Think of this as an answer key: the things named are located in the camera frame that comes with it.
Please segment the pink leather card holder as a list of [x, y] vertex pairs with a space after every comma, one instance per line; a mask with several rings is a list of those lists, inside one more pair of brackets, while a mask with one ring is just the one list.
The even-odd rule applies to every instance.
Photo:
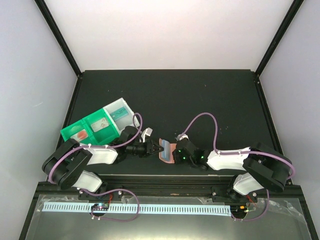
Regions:
[[163, 148], [163, 151], [158, 155], [159, 159], [166, 164], [175, 164], [173, 151], [176, 149], [177, 144], [160, 138], [159, 145]]

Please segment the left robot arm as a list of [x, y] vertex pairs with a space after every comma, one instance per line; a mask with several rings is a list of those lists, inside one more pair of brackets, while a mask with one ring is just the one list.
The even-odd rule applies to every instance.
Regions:
[[133, 126], [126, 126], [110, 144], [95, 147], [69, 139], [45, 160], [41, 169], [50, 183], [61, 190], [83, 189], [101, 200], [107, 195], [108, 188], [98, 174], [85, 168], [89, 165], [118, 164], [127, 155], [146, 158], [161, 154], [165, 150], [164, 144], [161, 139], [152, 139], [151, 133], [151, 128], [139, 131]]

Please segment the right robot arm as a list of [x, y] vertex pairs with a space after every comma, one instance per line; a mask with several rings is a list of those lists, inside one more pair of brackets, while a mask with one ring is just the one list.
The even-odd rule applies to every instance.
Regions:
[[227, 186], [213, 187], [213, 198], [224, 203], [244, 203], [262, 189], [281, 193], [295, 173], [288, 158], [260, 142], [237, 150], [204, 150], [184, 138], [177, 142], [172, 156], [176, 164], [188, 163], [204, 171], [240, 171]]

